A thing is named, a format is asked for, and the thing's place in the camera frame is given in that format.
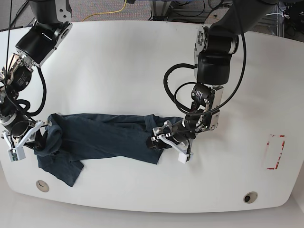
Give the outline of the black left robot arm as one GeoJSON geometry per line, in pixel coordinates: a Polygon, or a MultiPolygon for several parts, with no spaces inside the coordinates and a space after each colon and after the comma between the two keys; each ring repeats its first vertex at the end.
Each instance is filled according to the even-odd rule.
{"type": "Polygon", "coordinates": [[[212,131],[218,126],[220,108],[223,107],[238,90],[238,83],[232,94],[221,102],[223,85],[228,82],[230,61],[237,52],[239,43],[243,45],[243,64],[240,78],[243,78],[247,48],[244,33],[250,30],[278,1],[276,0],[234,0],[227,13],[210,27],[201,26],[197,32],[194,49],[194,64],[180,63],[172,66],[164,75],[163,85],[168,97],[186,116],[173,123],[165,121],[162,127],[155,127],[153,135],[147,140],[150,149],[175,148],[191,155],[191,140],[196,135],[212,131]],[[177,100],[168,86],[169,75],[178,68],[194,70],[196,81],[191,92],[190,107],[177,100]]]}

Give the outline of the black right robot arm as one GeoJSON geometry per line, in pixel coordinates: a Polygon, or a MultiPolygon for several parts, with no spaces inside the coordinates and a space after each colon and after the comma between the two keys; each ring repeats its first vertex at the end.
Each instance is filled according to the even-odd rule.
{"type": "Polygon", "coordinates": [[[67,0],[31,0],[35,22],[28,33],[16,44],[17,53],[6,58],[0,71],[0,123],[5,127],[2,135],[9,152],[16,154],[23,145],[34,149],[43,147],[43,136],[33,118],[41,113],[47,98],[42,64],[57,50],[72,28],[72,9],[67,0]],[[43,94],[41,104],[30,112],[30,102],[19,99],[19,93],[30,83],[33,68],[40,77],[43,94]]]}

